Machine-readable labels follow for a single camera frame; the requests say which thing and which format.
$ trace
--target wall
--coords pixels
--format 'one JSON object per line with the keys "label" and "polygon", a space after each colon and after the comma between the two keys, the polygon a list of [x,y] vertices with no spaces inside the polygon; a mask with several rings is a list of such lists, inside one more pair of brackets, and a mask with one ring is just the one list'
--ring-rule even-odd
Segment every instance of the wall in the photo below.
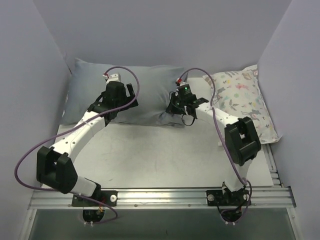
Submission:
{"label": "wall", "polygon": [[[18,159],[57,131],[68,68],[31,0],[0,5],[0,236],[18,239],[32,191],[14,178]],[[35,184],[36,155],[19,175]]]}
{"label": "wall", "polygon": [[319,239],[320,1],[293,0],[259,60],[259,84],[282,140],[272,146],[306,239]]}
{"label": "wall", "polygon": [[256,64],[291,0],[34,0],[67,63]]}

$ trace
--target gray fabric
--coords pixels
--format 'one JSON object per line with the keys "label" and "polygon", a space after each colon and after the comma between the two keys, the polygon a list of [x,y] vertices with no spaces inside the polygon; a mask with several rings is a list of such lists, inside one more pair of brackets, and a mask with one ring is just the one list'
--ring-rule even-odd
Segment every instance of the gray fabric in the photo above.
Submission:
{"label": "gray fabric", "polygon": [[[61,124],[77,123],[87,108],[106,89],[106,81],[102,74],[112,67],[109,64],[89,63],[75,60],[75,70],[69,84],[67,100]],[[137,124],[144,126],[183,126],[181,116],[166,113],[170,102],[169,92],[177,86],[177,78],[184,72],[183,67],[175,66],[129,66],[140,82],[139,106],[119,112],[114,123]],[[124,69],[114,69],[110,75],[119,73],[124,84],[131,83],[137,92],[135,78]]]}

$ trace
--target gray panel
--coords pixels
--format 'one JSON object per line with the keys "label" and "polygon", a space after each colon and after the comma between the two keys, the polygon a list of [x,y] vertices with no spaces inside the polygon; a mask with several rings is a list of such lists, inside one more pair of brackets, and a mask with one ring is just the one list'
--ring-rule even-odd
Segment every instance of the gray panel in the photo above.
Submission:
{"label": "gray panel", "polygon": [[276,130],[280,179],[291,185],[305,239],[319,239],[320,1],[293,0],[259,61]]}
{"label": "gray panel", "polygon": [[[14,179],[18,159],[58,128],[68,69],[31,0],[0,7],[0,235],[18,239],[32,191]],[[36,155],[20,177],[36,183]]]}
{"label": "gray panel", "polygon": [[217,210],[120,210],[114,222],[94,227],[79,221],[81,211],[38,210],[30,240],[294,240],[287,210],[250,209],[236,226]]}
{"label": "gray panel", "polygon": [[34,0],[66,53],[88,62],[202,67],[256,64],[291,0]]}

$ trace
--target black mounting plate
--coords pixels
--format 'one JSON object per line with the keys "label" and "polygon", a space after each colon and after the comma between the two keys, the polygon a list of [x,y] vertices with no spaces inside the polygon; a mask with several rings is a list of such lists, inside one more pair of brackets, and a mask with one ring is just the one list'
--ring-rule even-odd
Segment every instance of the black mounting plate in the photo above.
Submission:
{"label": "black mounting plate", "polygon": [[[101,190],[100,197],[97,199],[98,201],[103,201],[104,203],[109,205],[110,207],[117,206],[117,200],[111,201],[110,197],[112,195],[116,196],[116,199],[118,199],[118,192],[115,190]],[[90,200],[83,199],[82,197],[79,197],[78,195],[73,195],[72,198],[72,207],[99,207],[99,204],[92,202]]]}
{"label": "black mounting plate", "polygon": [[238,192],[232,193],[232,196],[226,197],[221,190],[207,190],[206,191],[206,202],[208,206],[212,207],[222,207],[222,206],[235,206],[238,207],[239,205],[243,204],[244,206],[247,205],[247,200],[244,199],[244,195],[249,196],[249,191],[246,189],[241,189]]}

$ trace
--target floral pattern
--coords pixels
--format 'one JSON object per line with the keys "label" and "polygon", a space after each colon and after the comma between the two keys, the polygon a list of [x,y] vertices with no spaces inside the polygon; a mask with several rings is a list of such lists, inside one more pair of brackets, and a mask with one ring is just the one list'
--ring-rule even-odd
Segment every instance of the floral pattern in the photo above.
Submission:
{"label": "floral pattern", "polygon": [[[242,71],[225,71],[211,75],[216,87],[214,105],[224,112],[253,120],[262,144],[276,143],[280,140],[258,85],[258,66],[253,65]],[[211,87],[208,76],[203,76]]]}

